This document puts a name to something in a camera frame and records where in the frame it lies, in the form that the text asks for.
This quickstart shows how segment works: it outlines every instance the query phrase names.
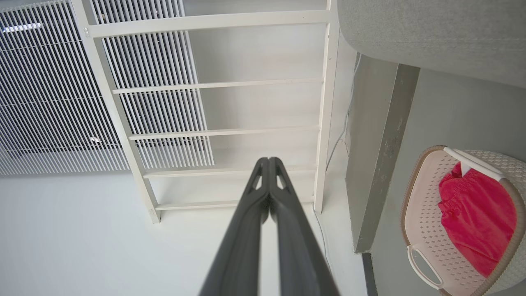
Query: gray floor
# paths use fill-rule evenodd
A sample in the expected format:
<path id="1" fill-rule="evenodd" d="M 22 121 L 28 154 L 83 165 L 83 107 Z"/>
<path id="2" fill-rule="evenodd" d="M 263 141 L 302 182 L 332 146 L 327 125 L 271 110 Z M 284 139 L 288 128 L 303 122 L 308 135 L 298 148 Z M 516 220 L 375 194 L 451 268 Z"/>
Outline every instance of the gray floor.
<path id="1" fill-rule="evenodd" d="M 526 89 L 421 70 L 372 261 L 380 296 L 438 295 L 413 272 L 400 210 L 418 156 L 433 145 L 490 150 L 526 161 Z M 525 295 L 526 281 L 494 295 Z"/>

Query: laundry basket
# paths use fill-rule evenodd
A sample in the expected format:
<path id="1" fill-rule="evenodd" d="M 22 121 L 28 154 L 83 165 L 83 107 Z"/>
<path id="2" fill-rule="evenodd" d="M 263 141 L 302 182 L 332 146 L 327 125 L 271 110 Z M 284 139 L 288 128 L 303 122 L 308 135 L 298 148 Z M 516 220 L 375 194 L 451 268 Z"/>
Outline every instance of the laundry basket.
<path id="1" fill-rule="evenodd" d="M 479 274 L 457 250 L 442 226 L 438 185 L 461 162 L 497 181 L 512 198 L 517 226 L 502 259 L 488 278 Z M 507 289 L 526 278 L 526 163 L 490 151 L 460 151 L 434 146 L 414 168 L 402 209 L 402 232 L 411 266 L 428 285 L 446 296 L 480 296 Z M 418 252 L 438 278 L 429 279 L 417 266 Z"/>

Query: gray sofa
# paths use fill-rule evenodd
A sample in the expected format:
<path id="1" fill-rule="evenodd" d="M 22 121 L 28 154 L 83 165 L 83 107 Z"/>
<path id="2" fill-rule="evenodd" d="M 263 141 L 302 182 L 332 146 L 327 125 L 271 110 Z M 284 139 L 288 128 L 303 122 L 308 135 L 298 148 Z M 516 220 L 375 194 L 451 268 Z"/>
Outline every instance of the gray sofa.
<path id="1" fill-rule="evenodd" d="M 367 56 L 526 87 L 525 0 L 338 0 L 338 14 Z"/>

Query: white cable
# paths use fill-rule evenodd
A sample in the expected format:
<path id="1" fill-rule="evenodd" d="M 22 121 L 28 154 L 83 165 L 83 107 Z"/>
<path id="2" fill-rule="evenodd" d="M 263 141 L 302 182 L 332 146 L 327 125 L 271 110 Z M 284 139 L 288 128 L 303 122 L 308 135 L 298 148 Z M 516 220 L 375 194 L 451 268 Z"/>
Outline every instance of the white cable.
<path id="1" fill-rule="evenodd" d="M 329 168 L 329 163 L 330 163 L 330 160 L 332 159 L 332 155 L 334 154 L 334 151 L 336 150 L 336 146 L 338 145 L 338 142 L 340 141 L 341 137 L 345 133 L 345 130 L 347 129 L 347 119 L 349 119 L 349 112 L 351 111 L 352 95 L 355 92 L 355 77 L 356 77 L 356 72 L 358 71 L 358 68 L 360 67 L 361 56 L 362 54 L 360 54 L 360 56 L 358 57 L 358 63 L 356 64 L 355 72 L 352 75 L 351 102 L 349 103 L 349 107 L 347 108 L 347 114 L 345 115 L 345 121 L 343 122 L 343 131 L 341 131 L 340 136 L 336 139 L 334 148 L 332 148 L 332 152 L 330 153 L 330 156 L 329 156 L 329 161 L 327 161 L 327 166 L 325 166 L 325 171 L 327 171 L 327 169 Z"/>
<path id="2" fill-rule="evenodd" d="M 330 267 L 329 259 L 327 258 L 327 246 L 325 245 L 325 236 L 323 234 L 323 228 L 321 228 L 320 220 L 318 219 L 318 215 L 316 215 L 316 211 L 314 210 L 314 203 L 312 203 L 312 213 L 314 214 L 314 217 L 316 217 L 316 221 L 318 221 L 318 226 L 320 227 L 321 239 L 323 240 L 323 254 L 325 256 L 325 261 L 327 262 L 327 266 L 329 267 L 329 271 L 332 274 L 332 269 Z"/>

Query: red velvet garment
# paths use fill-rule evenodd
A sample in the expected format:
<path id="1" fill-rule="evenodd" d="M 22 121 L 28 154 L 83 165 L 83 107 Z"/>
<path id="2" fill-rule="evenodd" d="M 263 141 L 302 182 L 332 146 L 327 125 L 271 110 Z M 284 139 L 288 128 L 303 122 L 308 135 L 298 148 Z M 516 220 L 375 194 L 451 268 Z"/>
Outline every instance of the red velvet garment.
<path id="1" fill-rule="evenodd" d="M 496 180 L 460 162 L 440 182 L 442 225 L 464 257 L 484 277 L 501 259 L 515 231 L 517 213 L 506 190 Z"/>

